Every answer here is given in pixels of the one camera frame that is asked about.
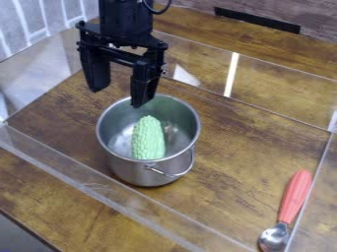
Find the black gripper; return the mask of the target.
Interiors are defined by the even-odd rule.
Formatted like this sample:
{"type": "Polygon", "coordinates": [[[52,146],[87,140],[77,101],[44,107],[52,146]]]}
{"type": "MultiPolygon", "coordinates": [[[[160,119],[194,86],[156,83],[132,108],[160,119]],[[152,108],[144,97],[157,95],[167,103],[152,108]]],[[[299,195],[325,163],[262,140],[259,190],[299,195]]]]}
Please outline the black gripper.
{"type": "Polygon", "coordinates": [[[99,24],[83,21],[75,28],[80,31],[76,44],[89,90],[96,93],[109,85],[109,63],[121,64],[132,69],[131,106],[140,108],[155,96],[168,44],[151,32],[107,34],[99,24]]]}

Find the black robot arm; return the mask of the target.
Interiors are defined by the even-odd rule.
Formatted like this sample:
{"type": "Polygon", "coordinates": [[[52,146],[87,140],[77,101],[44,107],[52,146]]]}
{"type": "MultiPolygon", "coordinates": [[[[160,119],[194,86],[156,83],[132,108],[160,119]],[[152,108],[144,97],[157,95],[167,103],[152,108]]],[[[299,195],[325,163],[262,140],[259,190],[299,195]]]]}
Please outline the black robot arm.
{"type": "Polygon", "coordinates": [[[99,24],[76,23],[76,42],[89,90],[96,93],[111,83],[111,63],[132,69],[131,106],[141,107],[153,99],[163,73],[168,44],[151,35],[152,16],[169,8],[152,9],[153,0],[99,0],[99,24]]]}

